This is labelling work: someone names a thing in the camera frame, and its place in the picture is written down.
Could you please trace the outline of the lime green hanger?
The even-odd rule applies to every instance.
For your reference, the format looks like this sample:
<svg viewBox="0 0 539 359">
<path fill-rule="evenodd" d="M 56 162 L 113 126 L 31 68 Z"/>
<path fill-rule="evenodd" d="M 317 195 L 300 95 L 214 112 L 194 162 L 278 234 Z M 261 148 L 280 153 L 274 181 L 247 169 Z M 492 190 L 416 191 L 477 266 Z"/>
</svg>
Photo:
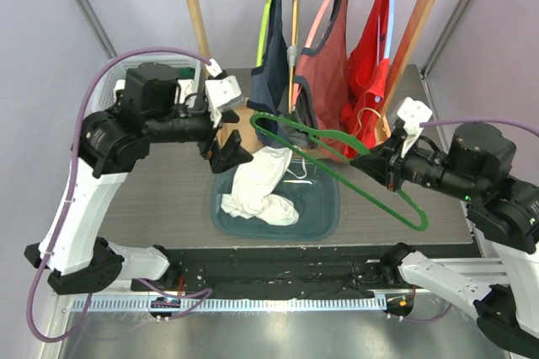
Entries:
<svg viewBox="0 0 539 359">
<path fill-rule="evenodd" d="M 256 52 L 256 67 L 260 67 L 264 59 L 265 43 L 269 30 L 270 10 L 273 0 L 265 0 L 262 19 L 260 23 L 258 47 Z"/>
</svg>

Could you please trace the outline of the navy blue tank top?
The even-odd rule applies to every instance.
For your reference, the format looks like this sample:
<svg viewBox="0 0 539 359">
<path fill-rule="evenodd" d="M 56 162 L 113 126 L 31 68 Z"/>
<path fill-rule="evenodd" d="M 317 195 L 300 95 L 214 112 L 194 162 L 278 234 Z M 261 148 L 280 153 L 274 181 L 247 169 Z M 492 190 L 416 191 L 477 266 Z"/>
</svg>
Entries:
<svg viewBox="0 0 539 359">
<path fill-rule="evenodd" d="M 255 64 L 255 68 L 251 70 L 252 88 L 247 101 L 249 109 L 280 116 L 278 107 L 286 89 L 288 73 L 286 50 L 282 0 L 273 0 L 263 63 L 260 67 Z"/>
</svg>

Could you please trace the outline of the white tank top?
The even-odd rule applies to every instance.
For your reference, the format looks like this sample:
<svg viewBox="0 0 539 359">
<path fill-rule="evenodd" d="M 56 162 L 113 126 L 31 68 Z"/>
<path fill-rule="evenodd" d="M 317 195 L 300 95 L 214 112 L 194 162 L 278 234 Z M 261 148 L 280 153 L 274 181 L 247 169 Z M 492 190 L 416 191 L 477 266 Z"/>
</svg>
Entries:
<svg viewBox="0 0 539 359">
<path fill-rule="evenodd" d="M 232 217 L 255 217 L 271 226 L 296 224 L 299 213 L 294 203 L 274 193 L 289 171 L 292 155 L 287 147 L 260 148 L 252 161 L 237 167 L 231 192 L 221 197 L 221 209 Z"/>
</svg>

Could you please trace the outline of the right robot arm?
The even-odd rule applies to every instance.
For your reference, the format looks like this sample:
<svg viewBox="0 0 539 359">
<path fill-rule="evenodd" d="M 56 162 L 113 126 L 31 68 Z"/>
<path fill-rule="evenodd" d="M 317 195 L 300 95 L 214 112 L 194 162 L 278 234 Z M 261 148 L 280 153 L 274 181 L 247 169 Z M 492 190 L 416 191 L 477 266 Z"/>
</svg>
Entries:
<svg viewBox="0 0 539 359">
<path fill-rule="evenodd" d="M 467 220 L 492 244 L 509 283 L 474 280 L 404 243 L 381 257 L 383 282 L 425 288 L 467 313 L 498 347 L 536 358 L 538 187 L 511 175 L 516 145 L 487 122 L 459 125 L 446 153 L 417 145 L 406 150 L 404 139 L 399 125 L 350 164 L 392 191 L 410 182 L 465 202 Z"/>
</svg>

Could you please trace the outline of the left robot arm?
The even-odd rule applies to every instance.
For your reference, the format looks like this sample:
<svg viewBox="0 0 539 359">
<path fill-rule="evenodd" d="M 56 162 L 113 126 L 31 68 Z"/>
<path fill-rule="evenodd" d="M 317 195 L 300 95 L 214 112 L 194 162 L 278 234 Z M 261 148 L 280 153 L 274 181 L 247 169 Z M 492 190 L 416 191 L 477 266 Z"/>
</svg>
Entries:
<svg viewBox="0 0 539 359">
<path fill-rule="evenodd" d="M 180 71 L 166 64 L 126 70 L 114 104 L 80 125 L 57 224 L 24 251 L 33 266 L 49 270 L 55 293 L 96 293 L 119 280 L 163 291 L 179 284 L 180 265 L 163 246 L 111 243 L 99 236 L 101 224 L 117 190 L 154 143 L 195 143 L 215 174 L 250 162 L 238 131 L 225 142 L 216 137 L 224 124 L 238 122 L 235 109 L 242 102 L 237 79 L 217 66 L 210 67 L 203 92 L 189 91 Z"/>
</svg>

